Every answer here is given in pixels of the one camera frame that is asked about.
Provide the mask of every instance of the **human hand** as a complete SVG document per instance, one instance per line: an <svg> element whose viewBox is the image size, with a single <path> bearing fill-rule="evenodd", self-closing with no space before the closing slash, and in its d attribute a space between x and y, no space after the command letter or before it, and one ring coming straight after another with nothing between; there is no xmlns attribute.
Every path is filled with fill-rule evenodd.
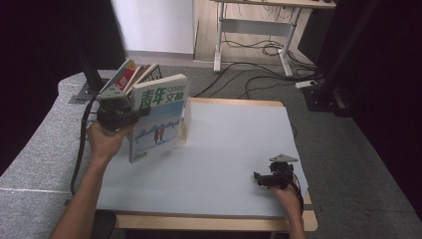
<svg viewBox="0 0 422 239"><path fill-rule="evenodd" d="M291 185L287 186L285 189L280 189L278 187L272 187L271 189L275 192L280 204L285 208L289 218L302 218L301 204Z"/></svg>
<svg viewBox="0 0 422 239"><path fill-rule="evenodd" d="M118 131L108 131L98 121L93 122L87 128L92 152L91 164L106 167L120 149L124 137L133 127L134 125L130 125Z"/></svg>

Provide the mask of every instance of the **wire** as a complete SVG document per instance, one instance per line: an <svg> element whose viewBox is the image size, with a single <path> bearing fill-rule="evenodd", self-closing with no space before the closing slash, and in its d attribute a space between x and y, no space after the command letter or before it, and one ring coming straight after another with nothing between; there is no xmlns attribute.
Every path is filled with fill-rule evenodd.
<svg viewBox="0 0 422 239"><path fill-rule="evenodd" d="M224 84L223 87L221 87L220 89L218 89L217 91L215 91L213 94L211 94L210 96L208 96L208 98L212 98L215 94L217 94L218 92L220 92L221 90L223 90L227 85L229 85L229 83L231 83L232 81L234 81L236 78L238 78L240 75L247 73L247 72L251 72L253 70L246 70L243 72L240 72L238 75L236 75L235 77L233 77L232 79L230 79L226 84Z"/></svg>
<svg viewBox="0 0 422 239"><path fill-rule="evenodd" d="M198 94L196 94L196 95L194 95L193 97L195 98L195 97L198 97L198 96L200 96L200 95L202 95L202 94L204 94L206 91L208 91L212 86L214 86L217 82L218 82L218 80L220 80L220 78L221 77L223 77L223 75L227 72L227 70L229 70L230 68L232 68L233 66L237 66L237 65L249 65L249 66L254 66L254 67L257 67L257 68L261 68L262 70L264 70L265 72L267 72L268 74L270 74L270 75L272 75L272 76L274 76L274 77L277 77L277 79L280 79L280 80L284 80L284 81L290 81L290 82L299 82L299 81L301 81L302 79L295 79L295 78L287 78L287 77L284 77L284 76L282 76L282 75L280 75L280 74L278 74L278 73L276 73L276 72L274 72L274 71L272 71L272 70L270 70L270 69L267 69L267 68L265 68L265 67L262 67L262 66L260 66L260 65L257 65L257 64L254 64L254 63L245 63L245 62L239 62L239 63L233 63L233 64L231 64L231 65L229 65L226 69L224 69L223 70L223 72L221 72L221 74L217 77L217 79L216 80L214 80L214 82L212 82L207 88L205 88L204 90L202 90L201 92L199 92Z"/></svg>
<svg viewBox="0 0 422 239"><path fill-rule="evenodd" d="M299 182L298 176L297 176L297 175L295 175L295 173L294 173L294 172L292 172L292 175L296 178L296 182L298 183L298 188L299 188L299 190L302 190L302 188L301 188L301 183Z"/></svg>
<svg viewBox="0 0 422 239"><path fill-rule="evenodd" d="M239 9L239 15L242 17L242 19L245 19L242 15L242 13L240 12L240 4L238 4L238 9Z"/></svg>
<svg viewBox="0 0 422 239"><path fill-rule="evenodd" d="M248 90L248 85L252 82L252 81L255 81L255 80L258 80L258 79L277 79L277 80L280 80L280 78L278 78L278 77L272 77L272 76L260 76L260 77L254 77L254 78L251 78L251 79L249 79L247 82L246 82L246 84L245 84L245 93L243 94L243 95L245 95L246 94L246 98L248 99L248 100L250 100L251 99L251 97L249 96L249 92L250 92L250 90ZM294 85L295 83L292 83L292 84L276 84L277 86L278 85L284 85L284 86L287 86L287 85Z"/></svg>
<svg viewBox="0 0 422 239"><path fill-rule="evenodd" d="M253 92L253 91L257 91L257 90L266 90L266 89L270 89L270 88L274 88L276 86L287 86L290 84L282 84L282 83L277 83L277 84L273 84L272 86L269 87L259 87L259 88L254 88L252 90L248 90L246 92L244 92L242 95L240 95L237 99L241 99L243 96L245 96L246 94L248 94L249 92Z"/></svg>
<svg viewBox="0 0 422 239"><path fill-rule="evenodd" d="M87 107L85 108L85 112L84 112L84 115L83 115L82 120L81 120L80 147L79 147L79 152L78 152L77 163L75 165L74 174L72 175L72 180L71 180L72 195L75 195L75 193L76 193L75 182L78 178L78 174L79 174L79 170L80 170L81 162L82 162L82 157L84 155L85 142L86 142L86 139L87 139L88 117L90 115L91 108L93 107L93 103L96 100L96 98L97 98L97 96L93 96L91 98L90 102L87 104Z"/></svg>
<svg viewBox="0 0 422 239"><path fill-rule="evenodd" d="M292 123L291 123L291 128L292 128L292 132L293 132L293 137L298 136L298 129Z"/></svg>
<svg viewBox="0 0 422 239"><path fill-rule="evenodd" d="M264 9L265 9L265 10L267 10L267 11L270 11L270 4L268 3L268 1L267 1L267 0L262 0L262 1L263 1L263 3L265 3L265 4L263 5Z"/></svg>

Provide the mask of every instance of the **metal frame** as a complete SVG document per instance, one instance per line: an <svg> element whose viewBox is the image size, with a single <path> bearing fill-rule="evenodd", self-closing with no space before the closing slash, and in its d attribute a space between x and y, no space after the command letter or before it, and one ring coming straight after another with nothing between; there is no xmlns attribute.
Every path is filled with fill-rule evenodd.
<svg viewBox="0 0 422 239"><path fill-rule="evenodd" d="M280 59L287 77L292 77L293 73L287 59L287 52L291 45L293 35L298 25L298 20L301 15L302 8L295 7L291 23L275 23L263 21L246 21L238 19L224 18L224 4L220 2L220 14L218 17L218 33L217 45L214 56L214 72L221 71L221 35L223 32L228 33L244 33L255 35L269 35L287 37L284 49L279 50Z"/></svg>

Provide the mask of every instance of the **wooden table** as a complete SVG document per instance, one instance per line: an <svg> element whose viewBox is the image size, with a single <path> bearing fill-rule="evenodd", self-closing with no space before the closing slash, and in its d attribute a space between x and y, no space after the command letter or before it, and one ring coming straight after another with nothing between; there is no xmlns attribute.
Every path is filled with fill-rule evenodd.
<svg viewBox="0 0 422 239"><path fill-rule="evenodd" d="M222 99L191 99L193 103L231 104L243 106L282 107L280 102L222 100ZM304 211L305 230L317 230L317 219L312 207L310 195L305 198ZM289 231L289 221L286 219L262 218L216 218L198 216L163 216L139 213L118 213L115 224L122 229L165 229L165 230L227 230L227 231Z"/></svg>
<svg viewBox="0 0 422 239"><path fill-rule="evenodd" d="M313 9L333 9L335 3L324 3L322 0L213 0L220 3L220 14L218 18L218 33L217 45L214 56L214 72L221 71L221 35L223 32L228 33L243 33L267 36L282 36L286 37L284 48L279 50L280 59L287 77L292 77L293 73L287 59L287 52L292 43L292 38L298 24L299 16L303 8ZM278 23L278 22L264 22L264 21L249 21L239 19L224 18L224 4L252 4L252 5L268 5L268 6L283 6L293 7L294 13L292 22Z"/></svg>

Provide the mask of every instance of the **book cover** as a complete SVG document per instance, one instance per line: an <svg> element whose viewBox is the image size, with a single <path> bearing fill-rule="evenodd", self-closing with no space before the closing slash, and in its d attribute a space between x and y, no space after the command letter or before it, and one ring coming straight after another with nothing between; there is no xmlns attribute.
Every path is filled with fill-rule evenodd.
<svg viewBox="0 0 422 239"><path fill-rule="evenodd" d="M132 76L132 80L124 87L124 92L127 94L131 91L131 88L134 84L137 84L139 79L143 76L143 74L148 70L150 65L141 66L139 67L139 71L135 72Z"/></svg>
<svg viewBox="0 0 422 239"><path fill-rule="evenodd" d="M137 78L139 78L143 74L144 66L136 67L136 70L132 74L130 80L127 82L127 84L123 88L123 92L126 93L127 89L131 88L131 86L134 84Z"/></svg>
<svg viewBox="0 0 422 239"><path fill-rule="evenodd" d="M150 82L161 78L162 75L158 64L147 65L143 74L137 80L135 80L132 85L134 86L140 83ZM128 88L125 92L130 95L130 91L131 88Z"/></svg>
<svg viewBox="0 0 422 239"><path fill-rule="evenodd" d="M129 136L130 162L153 157L178 142L189 88L190 80L181 74L133 86L132 110L151 107L151 111L139 119Z"/></svg>
<svg viewBox="0 0 422 239"><path fill-rule="evenodd" d="M125 97L123 89L136 71L134 60L126 60L100 90L99 100Z"/></svg>

